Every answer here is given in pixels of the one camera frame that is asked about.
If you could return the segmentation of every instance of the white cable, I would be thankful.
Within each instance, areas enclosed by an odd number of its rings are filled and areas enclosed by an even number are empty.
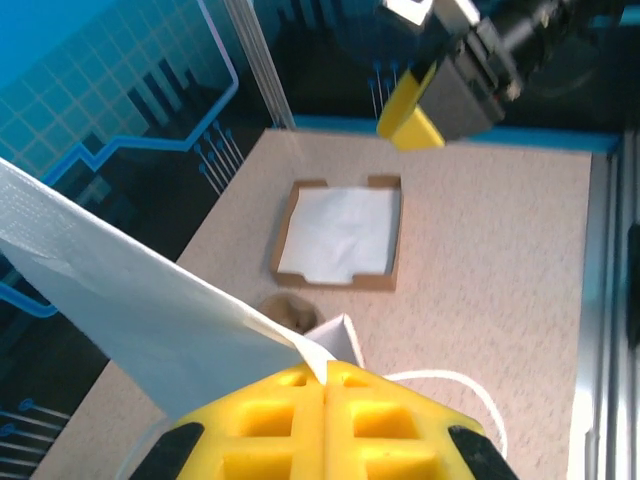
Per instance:
[[[458,382],[469,387],[480,398],[480,400],[482,400],[484,406],[489,410],[496,427],[498,427],[498,436],[500,437],[500,445],[502,447],[500,453],[505,460],[507,459],[507,429],[504,426],[502,415],[500,415],[498,407],[491,398],[491,395],[489,395],[484,387],[475,380],[463,375],[462,373],[453,372],[451,370],[409,370],[406,372],[383,375],[383,377],[387,380],[391,380],[392,382],[419,378],[442,378],[445,380],[453,380],[454,382]]]

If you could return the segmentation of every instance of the speckled countertop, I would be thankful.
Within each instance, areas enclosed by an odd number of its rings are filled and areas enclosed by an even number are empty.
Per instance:
[[[398,154],[365,137],[267,131],[178,263],[256,305],[291,183],[360,185],[399,173],[405,195],[395,293],[303,290],[325,316],[348,313],[368,368],[456,370],[480,382],[506,423],[521,479],[566,476],[589,154],[455,146]],[[406,385],[477,418],[445,380]],[[109,364],[34,478],[113,478],[161,412]]]

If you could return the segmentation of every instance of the brown cardboard box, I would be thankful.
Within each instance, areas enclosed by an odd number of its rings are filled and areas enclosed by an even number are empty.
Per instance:
[[[393,264],[391,271],[385,274],[356,274],[353,276],[353,281],[350,284],[321,284],[321,283],[309,283],[304,276],[298,273],[286,273],[279,272],[278,267],[280,265],[280,259],[284,251],[285,242],[287,240],[287,233],[289,231],[289,223],[291,221],[291,215],[295,210],[298,202],[300,189],[306,188],[326,188],[328,184],[326,180],[297,180],[294,182],[289,194],[289,200],[284,211],[280,230],[276,238],[276,243],[271,254],[271,261],[269,263],[269,271],[275,279],[278,285],[284,287],[294,288],[323,288],[323,289],[338,289],[338,290],[377,290],[377,291],[395,291],[396,279],[398,277],[398,258],[400,255],[400,235],[402,232],[402,188],[400,182],[400,176],[398,175],[370,175],[368,177],[367,186],[373,189],[398,189],[400,190],[400,202],[398,212],[398,230],[395,237],[395,253],[393,255]]]

